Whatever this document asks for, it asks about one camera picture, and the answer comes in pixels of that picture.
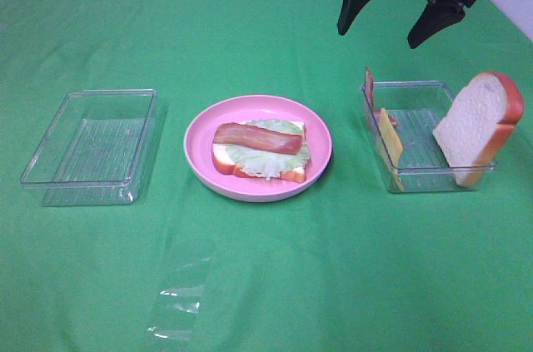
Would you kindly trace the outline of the clear plastic container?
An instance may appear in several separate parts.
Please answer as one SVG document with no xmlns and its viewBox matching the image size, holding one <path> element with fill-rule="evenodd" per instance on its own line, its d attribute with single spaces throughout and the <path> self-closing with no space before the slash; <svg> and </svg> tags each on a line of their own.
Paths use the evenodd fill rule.
<svg viewBox="0 0 533 352">
<path fill-rule="evenodd" d="M 20 176 L 42 206 L 129 205 L 149 172 L 154 89 L 68 93 Z"/>
<path fill-rule="evenodd" d="M 464 191 L 457 175 L 483 176 L 486 166 L 449 166 L 432 132 L 448 112 L 454 94 L 437 80 L 375 82 L 368 97 L 361 87 L 363 121 L 386 189 L 392 193 Z M 385 109 L 399 137 L 402 153 L 392 159 L 391 148 L 379 130 L 379 111 Z"/>
</svg>

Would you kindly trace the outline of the clear plastic wrap strip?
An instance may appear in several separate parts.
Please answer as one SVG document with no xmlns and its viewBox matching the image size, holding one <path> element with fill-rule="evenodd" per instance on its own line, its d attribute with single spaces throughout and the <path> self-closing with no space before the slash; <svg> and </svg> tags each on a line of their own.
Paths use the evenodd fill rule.
<svg viewBox="0 0 533 352">
<path fill-rule="evenodd" d="M 147 322 L 145 351 L 188 349 L 215 251 L 215 242 L 205 238 L 183 240 L 168 251 Z"/>
</svg>

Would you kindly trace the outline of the pink round plate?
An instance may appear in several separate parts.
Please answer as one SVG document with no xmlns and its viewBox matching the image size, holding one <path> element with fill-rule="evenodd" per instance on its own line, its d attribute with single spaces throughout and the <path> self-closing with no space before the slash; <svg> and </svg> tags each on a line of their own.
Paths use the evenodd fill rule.
<svg viewBox="0 0 533 352">
<path fill-rule="evenodd" d="M 211 190 L 239 201 L 295 196 L 326 169 L 331 134 L 310 108 L 268 95 L 233 97 L 201 112 L 184 136 L 187 161 Z"/>
</svg>

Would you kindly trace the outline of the standing white bread slice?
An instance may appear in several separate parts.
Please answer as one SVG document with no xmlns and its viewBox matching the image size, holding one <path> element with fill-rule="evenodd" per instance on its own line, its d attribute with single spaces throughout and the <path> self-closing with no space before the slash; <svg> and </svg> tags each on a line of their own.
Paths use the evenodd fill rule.
<svg viewBox="0 0 533 352">
<path fill-rule="evenodd" d="M 506 74 L 481 72 L 455 97 L 433 130 L 458 186 L 472 187 L 505 145 L 525 111 L 518 86 Z"/>
</svg>

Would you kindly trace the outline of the clear left plastic container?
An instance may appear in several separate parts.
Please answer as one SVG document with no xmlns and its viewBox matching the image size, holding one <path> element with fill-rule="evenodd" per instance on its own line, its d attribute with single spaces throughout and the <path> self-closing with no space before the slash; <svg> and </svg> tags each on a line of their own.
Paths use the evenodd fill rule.
<svg viewBox="0 0 533 352">
<path fill-rule="evenodd" d="M 154 89 L 68 93 L 20 176 L 42 206 L 129 205 L 149 172 Z"/>
</svg>

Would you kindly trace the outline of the clear right plastic container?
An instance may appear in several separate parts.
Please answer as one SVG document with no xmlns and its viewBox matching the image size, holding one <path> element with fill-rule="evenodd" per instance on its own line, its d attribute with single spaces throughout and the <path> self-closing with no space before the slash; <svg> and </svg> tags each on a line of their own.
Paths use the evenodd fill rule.
<svg viewBox="0 0 533 352">
<path fill-rule="evenodd" d="M 392 193 L 464 191 L 457 175 L 483 176 L 486 166 L 449 166 L 432 132 L 448 112 L 454 94 L 437 80 L 375 82 L 368 97 L 361 87 L 363 121 L 386 189 Z M 379 111 L 385 109 L 399 137 L 402 153 L 392 159 L 391 148 L 379 130 Z"/>
</svg>

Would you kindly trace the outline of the green table cloth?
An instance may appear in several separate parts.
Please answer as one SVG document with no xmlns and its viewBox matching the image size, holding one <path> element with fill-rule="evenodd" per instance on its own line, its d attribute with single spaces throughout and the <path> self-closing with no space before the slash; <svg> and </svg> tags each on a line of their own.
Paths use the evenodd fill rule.
<svg viewBox="0 0 533 352">
<path fill-rule="evenodd" d="M 139 351 L 178 246 L 207 249 L 190 351 L 529 351 L 532 114 L 473 192 L 389 193 L 359 86 L 484 70 L 532 102 L 532 44 L 489 0 L 419 48 L 422 0 L 1 0 L 1 348 Z M 149 87 L 162 116 L 129 206 L 45 208 L 19 177 L 68 92 Z M 228 97 L 297 100 L 330 164 L 299 196 L 247 204 L 192 173 L 182 138 Z"/>
</svg>

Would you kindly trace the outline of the bacon strip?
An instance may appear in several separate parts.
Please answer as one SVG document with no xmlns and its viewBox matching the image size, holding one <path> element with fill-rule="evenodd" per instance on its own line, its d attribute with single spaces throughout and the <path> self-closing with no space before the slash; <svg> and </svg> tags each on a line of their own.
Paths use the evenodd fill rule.
<svg viewBox="0 0 533 352">
<path fill-rule="evenodd" d="M 302 147 L 303 136 L 231 122 L 221 124 L 217 128 L 213 142 L 215 144 L 232 144 L 260 151 L 296 155 Z"/>
<path fill-rule="evenodd" d="M 374 90 L 374 77 L 371 72 L 371 69 L 366 66 L 365 68 L 365 83 L 364 83 L 364 93 L 367 98 L 367 100 L 370 103 L 370 107 L 372 109 L 372 115 L 376 119 L 376 122 L 379 122 L 381 119 L 381 109 L 377 109 L 374 107 L 374 98 L 373 98 L 373 90 Z"/>
</svg>

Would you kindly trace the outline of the yellow cheese slice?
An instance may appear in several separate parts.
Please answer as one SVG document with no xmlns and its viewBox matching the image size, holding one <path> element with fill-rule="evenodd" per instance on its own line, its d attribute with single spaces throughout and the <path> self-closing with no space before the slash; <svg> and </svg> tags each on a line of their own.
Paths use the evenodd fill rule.
<svg viewBox="0 0 533 352">
<path fill-rule="evenodd" d="M 393 119 L 385 108 L 375 111 L 375 115 L 380 136 L 377 142 L 378 151 L 391 178 L 391 189 L 393 192 L 404 192 L 405 187 L 398 174 L 398 165 L 403 152 L 401 139 L 393 126 Z"/>
</svg>

